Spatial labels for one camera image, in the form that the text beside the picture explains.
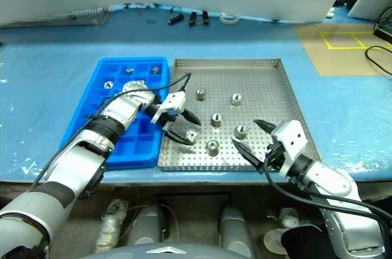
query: gray floor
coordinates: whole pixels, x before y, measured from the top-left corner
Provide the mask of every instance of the gray floor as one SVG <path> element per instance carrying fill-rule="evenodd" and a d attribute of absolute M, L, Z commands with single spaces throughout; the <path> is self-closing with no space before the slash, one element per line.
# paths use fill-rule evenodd
<path fill-rule="evenodd" d="M 259 259 L 283 259 L 284 256 L 268 252 L 263 245 L 263 235 L 279 224 L 267 218 L 283 206 L 292 206 L 269 187 L 139 187 L 140 205 L 163 203 L 174 210 L 179 223 L 181 242 L 217 245 L 217 221 L 225 205 L 234 205 L 248 221 Z M 129 206 L 137 204 L 135 188 L 104 189 L 93 197 L 79 201 L 69 222 L 51 249 L 51 258 L 78 258 L 90 254 L 99 232 L 101 215 L 114 198 L 129 200 Z M 300 210 L 303 217 L 316 217 L 318 212 Z M 129 225 L 133 213 L 127 216 L 123 229 Z M 176 241 L 174 220 L 169 217 L 167 241 Z M 126 237 L 120 241 L 121 246 Z"/>

